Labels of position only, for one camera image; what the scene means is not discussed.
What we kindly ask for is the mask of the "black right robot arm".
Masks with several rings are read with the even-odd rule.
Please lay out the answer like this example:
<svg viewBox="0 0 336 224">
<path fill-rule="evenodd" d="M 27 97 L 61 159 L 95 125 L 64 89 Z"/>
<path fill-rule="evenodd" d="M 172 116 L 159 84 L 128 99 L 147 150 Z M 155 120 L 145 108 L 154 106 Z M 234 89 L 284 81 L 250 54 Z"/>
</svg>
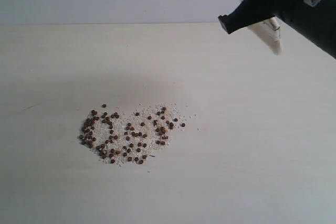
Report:
<svg viewBox="0 0 336 224">
<path fill-rule="evenodd" d="M 275 54 L 282 51 L 281 20 L 335 57 L 335 0 L 240 0 L 218 20 L 228 34 L 247 27 Z"/>
</svg>

